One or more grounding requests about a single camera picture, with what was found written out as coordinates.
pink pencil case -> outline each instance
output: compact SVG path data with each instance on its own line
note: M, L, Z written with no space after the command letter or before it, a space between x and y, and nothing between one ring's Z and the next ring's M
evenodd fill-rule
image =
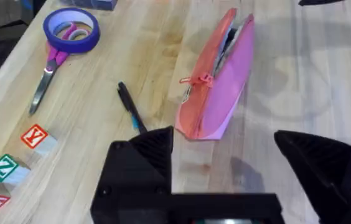
M253 61L254 18L237 29L230 9L210 36L188 83L175 128L189 139L221 139L232 117Z

scissors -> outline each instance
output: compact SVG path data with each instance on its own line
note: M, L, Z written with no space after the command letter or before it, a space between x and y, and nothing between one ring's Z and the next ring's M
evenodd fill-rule
M54 35L58 35L61 31L64 29L67 30L65 31L64 35L62 36L63 40L74 40L77 36L79 35L89 35L89 31L85 29L78 28L74 23L72 22L64 22L60 24L58 27L54 29ZM29 114L33 115L37 108L40 105L40 102L43 99L44 93L47 91L47 88L51 82L52 77L55 75L55 72L61 66L61 64L66 60L66 58L69 56L69 53L59 51L55 47L49 46L49 56L47 58L47 64L44 68L44 73L41 78L41 81L39 83L39 86L37 87L36 92L34 93L32 105L30 106Z

zipper pull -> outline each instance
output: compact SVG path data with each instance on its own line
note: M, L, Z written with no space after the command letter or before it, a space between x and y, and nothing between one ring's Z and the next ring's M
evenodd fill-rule
M194 83L205 83L208 87L213 87L213 76L211 76L211 74L205 72L203 74L201 74L197 80L195 81L191 81L190 78L181 78L179 83L190 83L190 84L194 84Z
M189 83L190 82L190 78L189 77L188 78L181 78L179 82L180 82L180 84Z
M203 73L199 76L199 80L206 83L208 87L213 87L213 76L209 73Z

pink scissor handle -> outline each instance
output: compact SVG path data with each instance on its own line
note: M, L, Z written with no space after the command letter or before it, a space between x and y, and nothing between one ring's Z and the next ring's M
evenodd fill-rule
M62 39L63 40L69 39L70 34L75 30L77 30L77 26L71 22L70 27L66 30ZM51 46L50 44L49 44L49 48L50 50L49 50L49 56L47 58L47 61L55 59L57 65L61 65L65 61L65 59L69 56L69 53L59 52L58 49Z

scissor blade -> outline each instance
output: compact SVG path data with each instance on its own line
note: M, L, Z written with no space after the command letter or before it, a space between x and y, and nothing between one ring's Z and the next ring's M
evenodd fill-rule
M36 92L34 93L32 105L29 109L30 115L33 115L37 111L37 108L39 107L40 102L43 99L44 93L47 90L53 75L53 71L47 72L46 70L44 70L43 77L41 78L39 86L37 87Z

